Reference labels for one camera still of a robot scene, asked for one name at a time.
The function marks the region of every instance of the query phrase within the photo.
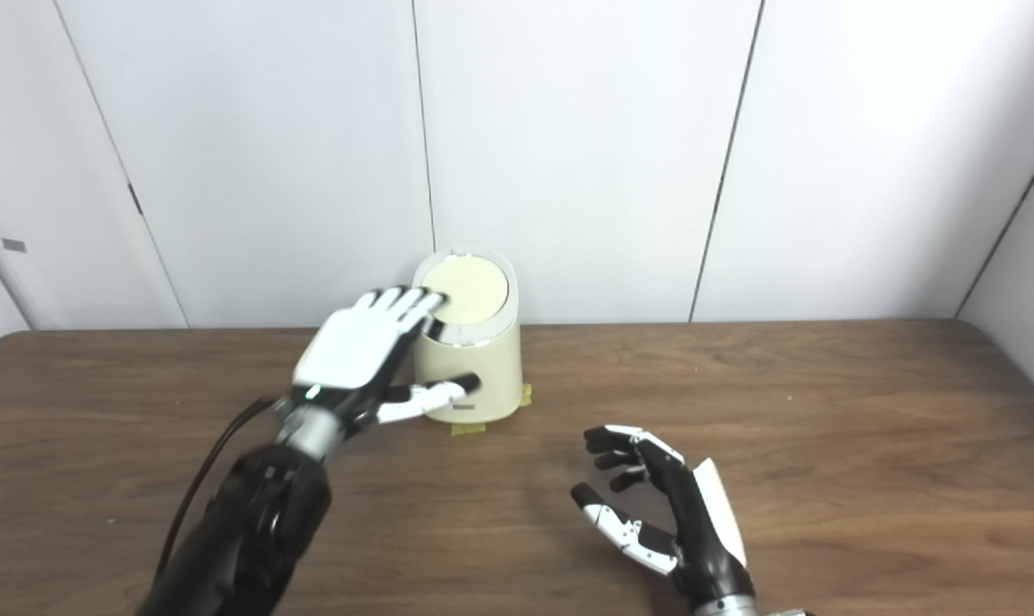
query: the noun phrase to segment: wood grain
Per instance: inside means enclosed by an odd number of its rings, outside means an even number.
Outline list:
[[[308,339],[0,340],[0,615],[132,613],[208,445]],[[569,499],[606,484],[581,431],[611,422],[719,460],[766,609],[1034,615],[1034,390],[970,326],[538,327],[524,366],[533,405],[486,433],[421,420],[340,450],[279,614],[685,614]],[[616,502],[669,522],[648,487]]]

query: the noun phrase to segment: cream-colored container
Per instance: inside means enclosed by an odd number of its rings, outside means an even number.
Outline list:
[[[478,374],[482,387],[429,417],[449,424],[484,424],[512,415],[524,391],[517,277],[489,250],[434,252],[418,267],[414,285],[449,296],[435,312],[445,326],[423,332],[414,346],[418,382]]]

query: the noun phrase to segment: small gray tag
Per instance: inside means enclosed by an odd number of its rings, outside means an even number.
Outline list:
[[[27,243],[24,241],[9,241],[7,238],[0,238],[3,248],[13,252],[27,252]]]

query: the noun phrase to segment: white robotic hand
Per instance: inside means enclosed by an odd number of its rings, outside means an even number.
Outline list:
[[[391,387],[399,364],[445,296],[424,288],[373,290],[334,312],[314,335],[293,374],[294,405],[332,410],[345,437],[375,424],[419,417],[473,393],[475,374]]]
[[[601,454],[602,470],[626,465],[609,484],[621,492],[648,481],[668,496],[676,535],[611,507],[588,484],[571,496],[588,521],[627,557],[670,576],[693,614],[756,616],[755,589],[746,569],[743,542],[713,460],[694,470],[685,457],[641,428],[603,425],[584,432],[586,450]],[[802,616],[805,612],[780,613]]]

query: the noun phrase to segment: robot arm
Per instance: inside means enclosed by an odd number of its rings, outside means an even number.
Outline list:
[[[609,484],[621,492],[648,481],[668,496],[676,535],[611,507],[587,484],[571,496],[583,514],[627,557],[670,576],[695,616],[756,616],[755,589],[744,544],[713,460],[689,469],[685,457],[639,428],[604,425],[586,430],[586,449],[601,454],[602,470],[626,464]],[[805,616],[805,612],[783,612]]]
[[[139,616],[268,616],[330,504],[326,460],[373,425],[419,417],[478,388],[474,374],[391,387],[445,298],[395,287],[323,324],[295,368],[273,444],[232,465],[195,528],[165,561]],[[245,413],[257,412],[254,406]]]

